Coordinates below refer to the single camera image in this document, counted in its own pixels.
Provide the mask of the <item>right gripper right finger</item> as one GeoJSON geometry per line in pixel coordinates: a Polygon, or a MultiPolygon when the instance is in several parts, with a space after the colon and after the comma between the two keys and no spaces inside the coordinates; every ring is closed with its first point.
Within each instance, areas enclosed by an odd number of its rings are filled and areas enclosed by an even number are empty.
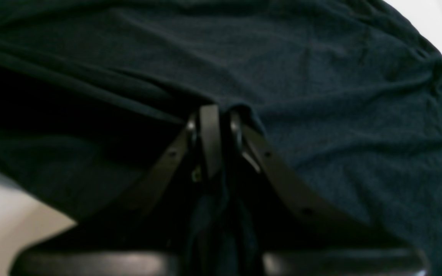
{"type": "Polygon", "coordinates": [[[251,215],[263,276],[428,276],[424,253],[319,196],[267,140],[231,111],[238,191],[251,215]]]}

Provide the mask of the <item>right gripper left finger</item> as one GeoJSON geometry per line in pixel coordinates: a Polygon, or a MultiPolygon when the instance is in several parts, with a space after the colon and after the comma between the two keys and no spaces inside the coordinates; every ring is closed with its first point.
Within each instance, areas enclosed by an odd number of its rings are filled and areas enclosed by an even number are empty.
{"type": "Polygon", "coordinates": [[[186,227],[221,171],[219,107],[203,105],[146,175],[74,228],[18,254],[11,276],[185,276],[186,227]]]}

